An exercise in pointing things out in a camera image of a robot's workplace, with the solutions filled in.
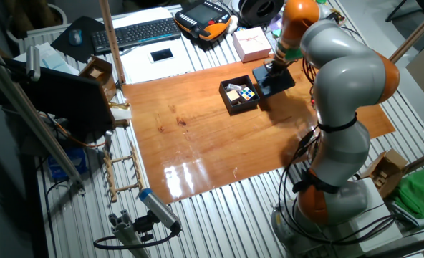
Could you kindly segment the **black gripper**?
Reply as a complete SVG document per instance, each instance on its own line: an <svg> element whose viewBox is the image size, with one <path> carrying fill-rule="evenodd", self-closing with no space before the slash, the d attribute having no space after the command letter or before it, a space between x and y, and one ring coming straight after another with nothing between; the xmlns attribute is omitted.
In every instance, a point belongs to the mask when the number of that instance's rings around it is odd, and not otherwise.
<svg viewBox="0 0 424 258"><path fill-rule="evenodd" d="M278 77L284 76L284 71L287 69L288 64L285 62L279 62L275 59L266 59L264 61L264 68L268 72L268 78L273 80Z"/></svg>

